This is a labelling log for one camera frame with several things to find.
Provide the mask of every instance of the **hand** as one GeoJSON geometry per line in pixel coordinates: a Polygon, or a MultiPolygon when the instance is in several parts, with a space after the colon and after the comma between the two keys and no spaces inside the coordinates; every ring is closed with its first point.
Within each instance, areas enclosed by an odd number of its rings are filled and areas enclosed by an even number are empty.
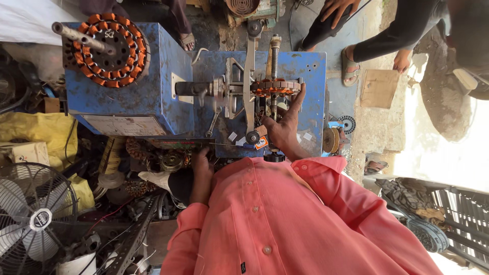
{"type": "Polygon", "coordinates": [[[208,205],[211,196],[211,180],[214,176],[214,166],[209,163],[206,155],[209,148],[204,148],[192,154],[192,169],[194,170],[194,186],[190,194],[190,203],[208,205]]]}
{"type": "Polygon", "coordinates": [[[352,10],[350,11],[351,16],[358,9],[360,1],[361,0],[326,0],[321,12],[319,13],[323,15],[323,17],[321,17],[321,22],[324,22],[324,20],[326,20],[326,18],[328,18],[335,10],[338,10],[336,17],[333,20],[333,24],[331,24],[331,29],[336,28],[336,25],[341,19],[341,16],[345,12],[346,8],[349,5],[353,5],[352,10]]]}
{"type": "Polygon", "coordinates": [[[408,60],[410,53],[410,50],[400,50],[397,53],[396,58],[394,58],[394,66],[392,67],[392,69],[396,69],[399,73],[404,73],[409,68],[409,65],[411,65],[408,60]]]}
{"type": "Polygon", "coordinates": [[[297,115],[301,109],[302,101],[306,96],[306,84],[301,85],[301,91],[292,98],[289,110],[277,123],[268,116],[262,117],[270,141],[282,151],[290,161],[310,158],[310,154],[299,145],[297,141],[297,115]]]}

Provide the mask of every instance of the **blue machine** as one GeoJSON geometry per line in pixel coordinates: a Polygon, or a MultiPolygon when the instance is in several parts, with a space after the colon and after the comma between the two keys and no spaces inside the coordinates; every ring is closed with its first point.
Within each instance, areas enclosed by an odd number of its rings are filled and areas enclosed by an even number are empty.
{"type": "MultiPolygon", "coordinates": [[[[68,23],[77,28],[79,23],[68,23]]],[[[170,140],[211,139],[216,156],[226,158],[261,157],[266,148],[238,148],[235,142],[246,135],[245,112],[234,119],[221,113],[212,137],[205,133],[214,116],[213,98],[198,98],[175,94],[175,82],[208,82],[225,75],[226,59],[232,57],[244,64],[246,52],[202,52],[194,65],[189,53],[157,23],[137,23],[144,33],[151,52],[147,75],[121,88],[107,88],[92,82],[80,71],[66,69],[69,113],[95,134],[139,136],[170,140]],[[235,133],[231,141],[228,137],[235,133]]],[[[267,52],[255,53],[254,77],[266,74],[267,52]]],[[[326,92],[326,53],[280,52],[279,77],[302,78],[307,94],[299,113],[298,139],[313,156],[321,156],[326,92]]],[[[242,106],[238,100],[237,108],[242,106]]]]}

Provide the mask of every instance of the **shirt button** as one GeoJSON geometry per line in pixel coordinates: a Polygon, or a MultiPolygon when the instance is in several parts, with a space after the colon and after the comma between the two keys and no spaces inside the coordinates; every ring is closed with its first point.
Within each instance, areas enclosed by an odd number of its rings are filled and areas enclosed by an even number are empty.
{"type": "Polygon", "coordinates": [[[266,254],[266,255],[272,254],[272,248],[270,246],[265,246],[263,248],[263,253],[266,254]]]}

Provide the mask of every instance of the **spanner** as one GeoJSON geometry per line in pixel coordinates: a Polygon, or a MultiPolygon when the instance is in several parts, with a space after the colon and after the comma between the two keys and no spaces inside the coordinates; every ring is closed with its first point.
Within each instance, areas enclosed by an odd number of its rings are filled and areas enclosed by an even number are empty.
{"type": "Polygon", "coordinates": [[[209,127],[209,131],[207,131],[207,133],[205,133],[205,136],[207,138],[212,137],[212,130],[214,129],[214,124],[216,124],[217,117],[219,116],[219,114],[221,112],[222,112],[222,107],[219,106],[219,109],[216,109],[216,112],[214,113],[214,117],[212,118],[212,123],[211,123],[211,127],[209,127]]]}

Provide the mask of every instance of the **person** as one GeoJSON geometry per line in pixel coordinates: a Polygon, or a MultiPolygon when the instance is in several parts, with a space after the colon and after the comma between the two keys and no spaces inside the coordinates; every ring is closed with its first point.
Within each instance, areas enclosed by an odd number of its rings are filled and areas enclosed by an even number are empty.
{"type": "Polygon", "coordinates": [[[190,205],[160,274],[442,274],[382,198],[341,174],[343,157],[302,149],[305,95],[303,84],[278,123],[262,121],[288,160],[244,158],[214,174],[209,149],[192,156],[190,205]]]}
{"type": "MultiPolygon", "coordinates": [[[[192,34],[192,25],[185,15],[186,1],[162,0],[162,3],[170,7],[170,19],[174,22],[175,30],[178,32],[180,46],[184,50],[193,50],[195,38],[192,34]]],[[[79,8],[86,16],[111,12],[130,19],[129,14],[116,0],[81,0],[79,8]]]]}
{"type": "MultiPolygon", "coordinates": [[[[326,0],[320,15],[302,41],[302,49],[334,36],[358,9],[361,0],[326,0]]],[[[398,0],[396,17],[378,35],[343,49],[342,81],[352,86],[360,74],[359,62],[398,51],[393,69],[403,73],[410,65],[414,46],[441,18],[450,14],[451,35],[447,45],[456,49],[457,63],[479,69],[489,64],[489,2],[486,0],[398,0]]]]}

